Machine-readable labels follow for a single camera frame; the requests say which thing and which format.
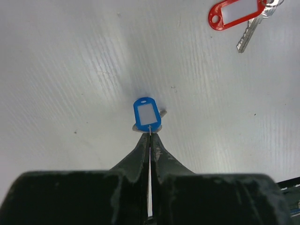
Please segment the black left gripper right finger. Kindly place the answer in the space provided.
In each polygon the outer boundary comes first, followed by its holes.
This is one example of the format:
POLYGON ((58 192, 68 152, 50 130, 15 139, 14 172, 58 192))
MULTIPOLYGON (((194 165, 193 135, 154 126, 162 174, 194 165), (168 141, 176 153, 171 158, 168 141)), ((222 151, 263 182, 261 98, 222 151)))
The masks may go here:
POLYGON ((257 173, 197 174, 150 137, 152 211, 159 225, 291 225, 278 185, 257 173))

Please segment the key with blue window tag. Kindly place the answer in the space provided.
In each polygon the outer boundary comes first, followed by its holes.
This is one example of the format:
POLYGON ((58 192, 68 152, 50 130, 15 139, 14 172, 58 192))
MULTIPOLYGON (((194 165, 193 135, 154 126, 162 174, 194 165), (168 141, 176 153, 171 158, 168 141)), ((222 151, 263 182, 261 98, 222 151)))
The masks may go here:
POLYGON ((162 129, 162 118, 166 110, 159 110, 156 101, 151 97, 142 97, 133 104, 135 124, 132 130, 140 133, 158 133, 162 129))

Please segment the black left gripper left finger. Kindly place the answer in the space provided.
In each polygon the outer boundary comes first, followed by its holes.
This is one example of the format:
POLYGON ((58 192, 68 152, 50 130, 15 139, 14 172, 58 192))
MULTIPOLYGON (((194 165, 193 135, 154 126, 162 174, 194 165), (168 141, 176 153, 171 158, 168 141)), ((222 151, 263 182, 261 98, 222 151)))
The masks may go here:
POLYGON ((110 170, 30 171, 0 207, 3 225, 143 225, 148 219, 150 136, 110 170))

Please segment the key with red tag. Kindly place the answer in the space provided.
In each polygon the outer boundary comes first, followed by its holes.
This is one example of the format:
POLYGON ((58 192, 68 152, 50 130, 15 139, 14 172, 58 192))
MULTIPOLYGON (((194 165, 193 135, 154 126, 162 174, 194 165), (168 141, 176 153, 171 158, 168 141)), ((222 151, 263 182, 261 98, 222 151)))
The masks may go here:
POLYGON ((271 17, 282 0, 223 0, 210 9, 209 26, 216 31, 224 31, 247 22, 247 27, 237 43, 239 54, 244 53, 255 29, 271 17))

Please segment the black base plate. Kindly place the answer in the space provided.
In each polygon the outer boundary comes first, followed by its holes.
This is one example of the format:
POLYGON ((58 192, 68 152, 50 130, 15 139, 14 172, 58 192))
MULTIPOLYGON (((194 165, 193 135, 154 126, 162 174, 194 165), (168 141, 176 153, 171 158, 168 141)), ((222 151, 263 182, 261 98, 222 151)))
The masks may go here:
POLYGON ((291 217, 300 215, 300 177, 278 182, 290 209, 291 217))

